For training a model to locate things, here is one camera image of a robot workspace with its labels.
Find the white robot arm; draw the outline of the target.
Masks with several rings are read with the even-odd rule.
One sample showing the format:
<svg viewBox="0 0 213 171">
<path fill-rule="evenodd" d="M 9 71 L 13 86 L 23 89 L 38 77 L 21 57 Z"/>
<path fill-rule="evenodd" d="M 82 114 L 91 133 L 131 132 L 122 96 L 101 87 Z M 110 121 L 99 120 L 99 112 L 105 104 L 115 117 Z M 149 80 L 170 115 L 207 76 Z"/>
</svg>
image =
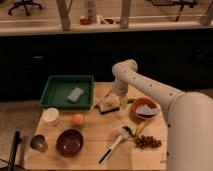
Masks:
<svg viewBox="0 0 213 171">
<path fill-rule="evenodd" d="M 131 85 L 161 106 L 168 128 L 167 171 L 213 171 L 213 99 L 152 80 L 137 69 L 133 59 L 116 63 L 113 92 L 125 96 Z"/>
</svg>

